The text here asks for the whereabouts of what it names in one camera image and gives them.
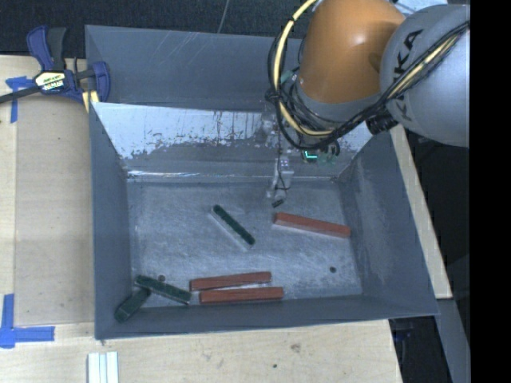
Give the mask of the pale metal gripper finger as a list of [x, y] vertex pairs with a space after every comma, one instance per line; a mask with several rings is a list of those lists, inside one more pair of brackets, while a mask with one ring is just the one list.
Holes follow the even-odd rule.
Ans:
[[267, 198], [269, 198], [269, 199], [280, 199], [281, 198], [281, 191], [279, 189], [279, 183], [280, 183], [279, 167], [276, 164], [274, 166], [273, 176], [272, 176], [270, 183], [267, 187]]
[[281, 191], [281, 198], [272, 199], [271, 205], [273, 208], [277, 208], [286, 201], [287, 193], [291, 188], [291, 180], [294, 175], [294, 171], [291, 169], [289, 159], [287, 157], [279, 157], [275, 164], [279, 167], [279, 189]]

